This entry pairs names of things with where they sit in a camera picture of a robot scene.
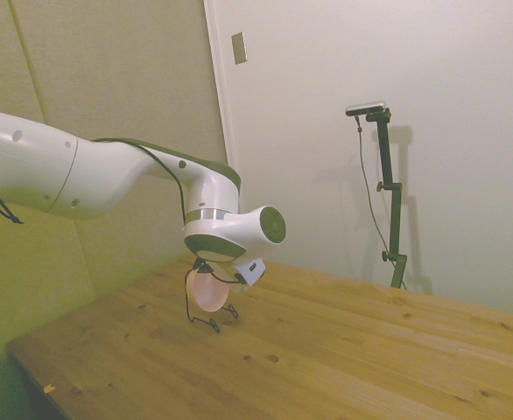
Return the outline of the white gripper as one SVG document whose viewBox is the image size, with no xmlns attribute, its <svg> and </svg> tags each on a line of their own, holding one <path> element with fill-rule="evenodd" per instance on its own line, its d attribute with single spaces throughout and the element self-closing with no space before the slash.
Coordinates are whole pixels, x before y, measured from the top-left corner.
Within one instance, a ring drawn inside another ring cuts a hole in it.
<svg viewBox="0 0 513 420">
<path fill-rule="evenodd" d="M 228 287 L 235 293 L 244 293 L 264 275 L 265 264 L 262 259 L 246 264 L 232 264 L 227 267 L 227 272 L 234 280 L 233 283 L 228 283 Z"/>
</svg>

